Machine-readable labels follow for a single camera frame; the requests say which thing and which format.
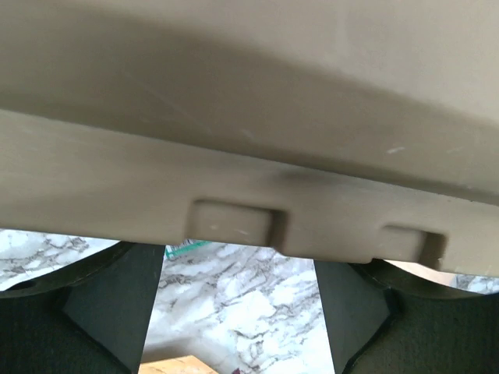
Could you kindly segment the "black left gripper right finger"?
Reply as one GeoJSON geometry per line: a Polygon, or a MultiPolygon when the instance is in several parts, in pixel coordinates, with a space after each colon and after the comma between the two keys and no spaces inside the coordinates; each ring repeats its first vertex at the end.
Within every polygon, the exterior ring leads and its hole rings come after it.
{"type": "Polygon", "coordinates": [[[496,373],[498,295],[383,260],[315,261],[336,373],[496,373]]]}

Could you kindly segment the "green white glue stick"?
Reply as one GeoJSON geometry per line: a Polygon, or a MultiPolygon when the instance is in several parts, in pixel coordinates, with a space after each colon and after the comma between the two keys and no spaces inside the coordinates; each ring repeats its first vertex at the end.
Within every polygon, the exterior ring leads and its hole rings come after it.
{"type": "Polygon", "coordinates": [[[166,245],[165,246],[165,258],[166,259],[174,259],[178,256],[181,256],[187,252],[193,251],[199,247],[209,245],[210,242],[201,241],[201,240],[192,240],[187,239],[180,245],[166,245]]]}

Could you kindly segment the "brown kraft envelope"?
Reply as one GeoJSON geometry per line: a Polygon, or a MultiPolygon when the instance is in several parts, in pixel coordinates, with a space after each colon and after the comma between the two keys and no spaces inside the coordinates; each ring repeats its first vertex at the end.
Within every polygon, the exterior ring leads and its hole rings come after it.
{"type": "Polygon", "coordinates": [[[193,355],[142,363],[139,374],[217,374],[193,355]]]}

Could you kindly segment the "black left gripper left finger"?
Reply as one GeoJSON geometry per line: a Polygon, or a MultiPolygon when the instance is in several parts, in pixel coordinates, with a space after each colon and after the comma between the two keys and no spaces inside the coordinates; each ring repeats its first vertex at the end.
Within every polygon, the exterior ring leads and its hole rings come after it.
{"type": "Polygon", "coordinates": [[[1,293],[3,373],[136,373],[164,248],[119,242],[1,293]]]}

